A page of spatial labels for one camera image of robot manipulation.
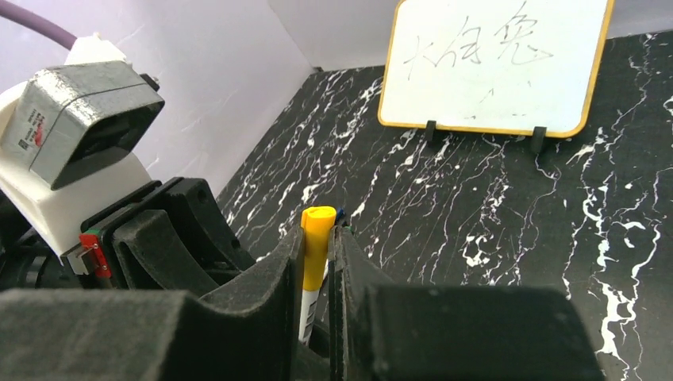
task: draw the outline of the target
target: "whiteboard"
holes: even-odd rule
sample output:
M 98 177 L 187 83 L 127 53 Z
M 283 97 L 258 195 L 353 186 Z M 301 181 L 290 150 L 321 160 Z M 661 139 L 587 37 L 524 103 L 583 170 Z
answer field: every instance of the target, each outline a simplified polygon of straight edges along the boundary
M 402 0 L 383 125 L 569 137 L 586 124 L 614 0 Z

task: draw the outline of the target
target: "black marble surface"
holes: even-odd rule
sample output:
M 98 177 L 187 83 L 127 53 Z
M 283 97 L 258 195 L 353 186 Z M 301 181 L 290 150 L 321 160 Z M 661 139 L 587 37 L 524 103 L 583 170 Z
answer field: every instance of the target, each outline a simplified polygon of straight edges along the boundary
M 588 125 L 537 158 L 520 137 L 466 133 L 433 152 L 377 122 L 382 67 L 317 73 L 222 212 L 263 256 L 307 206 L 343 206 L 394 279 L 556 288 L 608 379 L 673 379 L 672 57 L 673 33 L 609 41 Z

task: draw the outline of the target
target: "marker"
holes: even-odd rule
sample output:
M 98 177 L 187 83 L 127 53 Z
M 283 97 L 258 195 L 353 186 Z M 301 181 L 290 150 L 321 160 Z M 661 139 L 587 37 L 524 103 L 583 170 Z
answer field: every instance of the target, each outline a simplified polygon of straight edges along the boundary
M 329 231 L 337 211 L 331 206 L 315 206 L 302 213 L 304 229 L 304 283 L 302 311 L 299 314 L 299 341 L 308 344 L 313 329 L 317 298 L 325 274 Z

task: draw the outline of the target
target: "purple cable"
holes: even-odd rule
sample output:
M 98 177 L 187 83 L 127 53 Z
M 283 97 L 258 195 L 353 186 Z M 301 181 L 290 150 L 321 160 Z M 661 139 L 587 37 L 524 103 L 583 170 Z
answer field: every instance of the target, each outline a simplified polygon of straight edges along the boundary
M 77 37 L 53 22 L 6 0 L 0 0 L 0 17 L 38 32 L 66 49 L 72 49 L 72 45 L 77 40 Z

